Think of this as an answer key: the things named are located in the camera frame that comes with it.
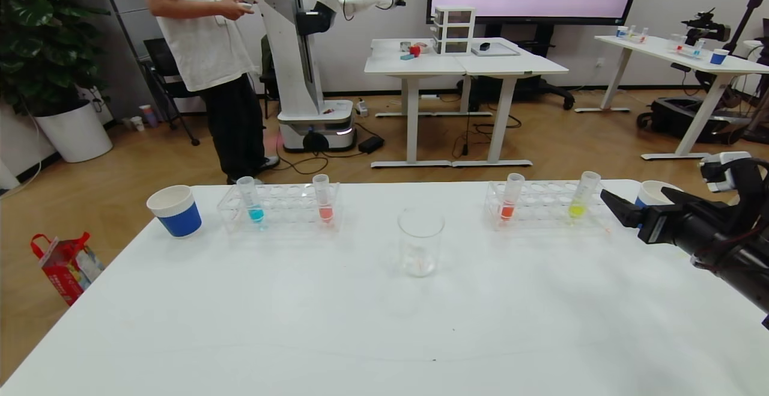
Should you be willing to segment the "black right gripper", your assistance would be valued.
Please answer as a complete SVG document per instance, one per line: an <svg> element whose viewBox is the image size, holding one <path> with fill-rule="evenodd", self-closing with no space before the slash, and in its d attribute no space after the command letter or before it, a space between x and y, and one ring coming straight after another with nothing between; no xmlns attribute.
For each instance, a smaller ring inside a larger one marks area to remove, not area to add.
<svg viewBox="0 0 769 396"><path fill-rule="evenodd" d="M726 204L700 201L673 187L661 193L672 204L639 207L604 189L601 200L624 227L638 227L646 245L673 245L700 263L719 263L729 254L728 237L722 232Z"/></svg>

